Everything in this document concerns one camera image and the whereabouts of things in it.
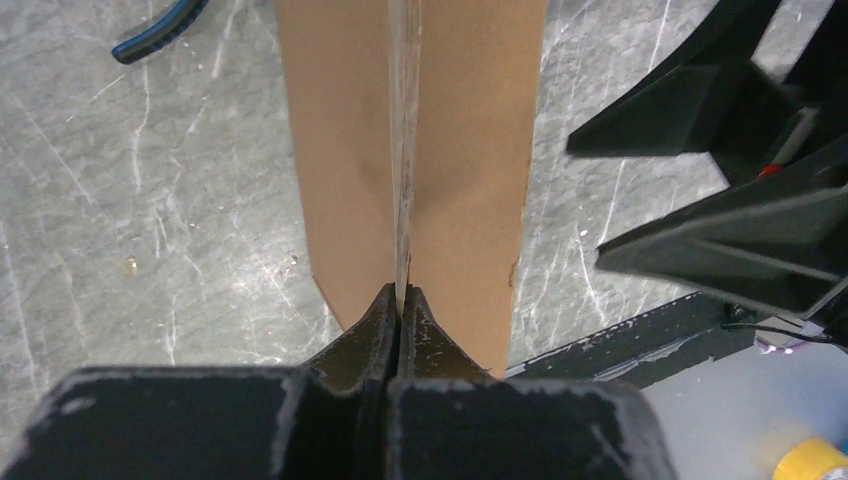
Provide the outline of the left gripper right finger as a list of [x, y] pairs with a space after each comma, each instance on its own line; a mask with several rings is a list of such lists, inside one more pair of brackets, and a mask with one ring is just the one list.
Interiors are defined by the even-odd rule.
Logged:
[[619, 382], [422, 378], [436, 324], [409, 289], [398, 375], [387, 390], [390, 479], [673, 479], [659, 420]]

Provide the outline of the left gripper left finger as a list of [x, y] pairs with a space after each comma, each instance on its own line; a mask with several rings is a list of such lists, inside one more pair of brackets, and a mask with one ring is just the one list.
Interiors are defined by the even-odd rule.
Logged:
[[38, 403], [5, 479], [378, 479], [398, 338], [384, 286], [298, 366], [96, 366]]

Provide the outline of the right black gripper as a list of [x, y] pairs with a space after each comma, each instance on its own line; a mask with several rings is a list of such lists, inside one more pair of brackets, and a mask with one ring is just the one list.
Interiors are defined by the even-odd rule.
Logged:
[[569, 135], [574, 157], [709, 149], [732, 185], [783, 168], [600, 245], [597, 269], [797, 318], [846, 294], [847, 3], [831, 4], [781, 81], [752, 60], [778, 7], [718, 2], [665, 60]]

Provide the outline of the brown cardboard express box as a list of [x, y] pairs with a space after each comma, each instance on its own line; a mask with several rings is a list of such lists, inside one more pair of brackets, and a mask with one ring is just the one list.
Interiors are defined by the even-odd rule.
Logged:
[[313, 278], [344, 329], [388, 283], [507, 366], [543, 1], [275, 5]]

